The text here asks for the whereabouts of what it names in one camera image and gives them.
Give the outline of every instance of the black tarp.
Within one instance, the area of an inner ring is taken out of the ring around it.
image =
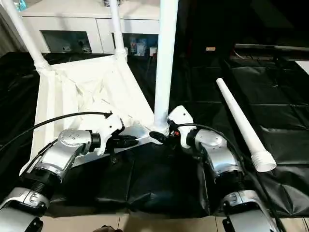
[[[48,54],[51,63],[95,55]],[[154,107],[155,60],[128,58],[150,106]],[[1,144],[33,125],[39,76],[28,54],[0,59]],[[258,136],[277,161],[259,174],[281,217],[309,216],[308,75],[293,61],[218,60],[195,67],[174,61],[170,110],[184,105],[196,123],[222,131],[245,156],[250,153],[227,110],[215,80],[223,77]],[[0,154],[1,199],[14,185],[31,148],[31,136]],[[140,216],[203,217],[213,213],[217,195],[200,161],[180,149],[148,144],[73,168],[53,197],[53,217],[130,211]],[[252,166],[247,170],[266,198]]]

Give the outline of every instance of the floor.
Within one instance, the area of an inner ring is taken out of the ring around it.
[[[205,217],[198,219],[144,220],[125,216],[80,216],[51,218],[43,217],[42,232],[92,232],[103,225],[122,229],[124,232],[224,232],[224,217]],[[283,224],[287,232],[309,232],[303,219],[286,218]]]

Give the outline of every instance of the cabinet door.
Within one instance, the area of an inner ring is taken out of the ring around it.
[[[94,18],[23,17],[41,52],[103,53]]]
[[[145,55],[148,57],[156,51],[159,20],[121,19],[120,23],[124,44],[128,48],[129,55]],[[112,20],[97,19],[97,24],[101,40],[104,41],[102,44],[104,52],[114,54]]]

